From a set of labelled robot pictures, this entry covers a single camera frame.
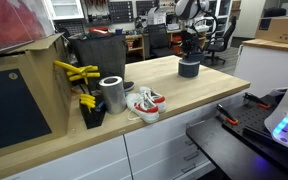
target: white sneaker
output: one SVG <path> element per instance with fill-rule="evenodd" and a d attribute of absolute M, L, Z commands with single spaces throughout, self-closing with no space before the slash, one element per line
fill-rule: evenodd
<path fill-rule="evenodd" d="M 157 105 L 158 107 L 158 112 L 159 113 L 163 113 L 166 111 L 166 101 L 165 101 L 165 97 L 156 93 L 155 91 L 153 91 L 151 88 L 145 87 L 145 86 L 141 86 L 138 89 L 138 92 L 140 94 L 145 93 L 147 94 L 148 98 Z"/>
<path fill-rule="evenodd" d="M 127 107 L 136 113 L 146 123 L 158 121 L 158 107 L 147 97 L 146 94 L 130 93 L 125 98 Z"/>

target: yellow handle tool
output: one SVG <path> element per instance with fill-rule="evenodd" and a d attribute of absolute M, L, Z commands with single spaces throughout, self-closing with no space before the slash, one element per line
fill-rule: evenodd
<path fill-rule="evenodd" d="M 81 101 L 80 103 L 86 105 L 88 107 L 89 112 L 91 112 L 91 108 L 95 108 L 95 104 L 91 104 L 86 101 Z"/>
<path fill-rule="evenodd" d="M 95 100 L 95 97 L 91 96 L 89 94 L 81 94 L 81 98 L 88 98 L 88 99 L 91 99 L 91 100 Z"/>
<path fill-rule="evenodd" d="M 87 73 L 87 77 L 100 77 L 100 73 Z M 85 78 L 85 76 L 82 75 L 75 75 L 69 78 L 70 81 L 76 81 L 79 79 Z"/>
<path fill-rule="evenodd" d="M 61 61 L 55 60 L 53 63 L 54 63 L 55 65 L 58 65 L 58 66 L 60 66 L 60 67 L 62 67 L 62 68 L 65 68 L 65 69 L 71 71 L 71 72 L 74 72 L 74 73 L 76 73 L 76 74 L 80 74 L 80 73 L 81 73 L 81 71 L 80 71 L 77 67 L 74 67 L 74 66 L 72 66 L 72 65 L 63 63 L 63 62 L 61 62 Z"/>
<path fill-rule="evenodd" d="M 98 70 L 98 67 L 97 66 L 86 66 L 86 67 L 80 67 L 78 68 L 80 72 L 89 72 L 89 71 L 97 71 Z M 68 71 L 66 73 L 68 76 L 73 76 L 75 74 L 77 74 L 76 72 L 73 72 L 73 71 Z"/>
<path fill-rule="evenodd" d="M 81 98 L 81 101 L 84 101 L 84 102 L 87 102 L 89 104 L 94 104 L 95 105 L 95 101 L 94 100 L 90 100 L 90 99 L 87 99 L 87 98 Z"/>
<path fill-rule="evenodd" d="M 58 65 L 60 67 L 63 67 L 65 69 L 69 70 L 69 72 L 67 73 L 68 76 L 78 74 L 78 75 L 75 75 L 74 77 L 70 77 L 70 81 L 75 81 L 75 80 L 84 78 L 85 84 L 88 85 L 88 79 L 87 78 L 100 77 L 100 73 L 88 73 L 88 71 L 97 70 L 98 69 L 97 66 L 86 66 L 86 67 L 76 68 L 72 65 L 69 65 L 69 64 L 57 61 L 57 60 L 55 60 L 53 63 L 55 65 Z"/>

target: brown box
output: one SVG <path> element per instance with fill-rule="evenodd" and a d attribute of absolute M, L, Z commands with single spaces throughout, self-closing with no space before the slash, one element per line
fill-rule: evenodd
<path fill-rule="evenodd" d="M 67 134 L 70 84 L 53 65 L 65 58 L 61 34 L 0 57 L 0 156 Z"/>
<path fill-rule="evenodd" d="M 255 38 L 288 43 L 288 17 L 260 19 Z"/>
<path fill-rule="evenodd" d="M 241 7 L 241 1 L 233 1 L 231 10 L 240 10 L 240 7 Z"/>
<path fill-rule="evenodd" d="M 238 10 L 231 10 L 231 15 L 230 15 L 230 18 L 232 18 L 233 16 L 236 16 L 236 20 L 239 19 L 240 17 L 240 13 L 241 13 L 241 10 L 238 9 Z"/>

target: black chair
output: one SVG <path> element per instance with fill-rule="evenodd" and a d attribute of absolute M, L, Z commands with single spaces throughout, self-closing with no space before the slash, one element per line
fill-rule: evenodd
<path fill-rule="evenodd" d="M 236 17 L 233 16 L 231 20 L 231 26 L 228 28 L 228 30 L 224 33 L 224 36 L 215 36 L 210 37 L 207 45 L 203 49 L 204 51 L 208 51 L 208 53 L 212 53 L 211 56 L 205 56 L 206 59 L 212 60 L 212 65 L 215 61 L 223 61 L 223 64 L 225 64 L 226 60 L 222 59 L 218 56 L 215 56 L 215 52 L 223 52 L 227 49 L 228 41 L 230 40 L 230 37 L 232 36 L 234 30 L 236 27 Z"/>
<path fill-rule="evenodd" d="M 268 8 L 264 11 L 264 17 L 278 17 L 278 16 L 285 16 L 286 9 L 284 8 Z"/>
<path fill-rule="evenodd" d="M 171 48 L 170 38 L 166 31 L 165 24 L 148 25 L 150 41 L 150 56 L 152 58 L 175 55 Z"/>

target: white cabinet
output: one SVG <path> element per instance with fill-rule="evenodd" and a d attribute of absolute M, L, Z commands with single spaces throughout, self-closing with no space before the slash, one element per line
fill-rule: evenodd
<path fill-rule="evenodd" d="M 80 0 L 45 0 L 53 20 L 84 18 Z"/>
<path fill-rule="evenodd" d="M 186 136 L 187 123 L 197 123 L 210 113 L 213 116 L 217 103 L 225 107 L 238 105 L 237 102 L 243 102 L 241 94 L 181 113 L 4 180 L 198 179 L 215 166 Z"/>
<path fill-rule="evenodd" d="M 262 97 L 274 88 L 288 87 L 288 50 L 241 47 L 234 76 L 251 82 L 248 92 Z"/>
<path fill-rule="evenodd" d="M 224 32 L 229 27 L 229 17 L 233 0 L 210 0 L 210 12 L 217 17 L 218 27 L 214 36 L 223 36 Z M 207 19 L 206 24 L 212 26 L 209 32 L 213 32 L 215 29 L 215 22 L 212 17 L 205 17 Z"/>
<path fill-rule="evenodd" d="M 125 134 L 134 180 L 197 179 L 215 169 L 186 136 L 187 124 L 214 115 L 217 103 L 242 103 L 241 97 L 227 97 Z"/>
<path fill-rule="evenodd" d="M 5 180 L 129 179 L 131 171 L 122 136 L 42 164 Z"/>

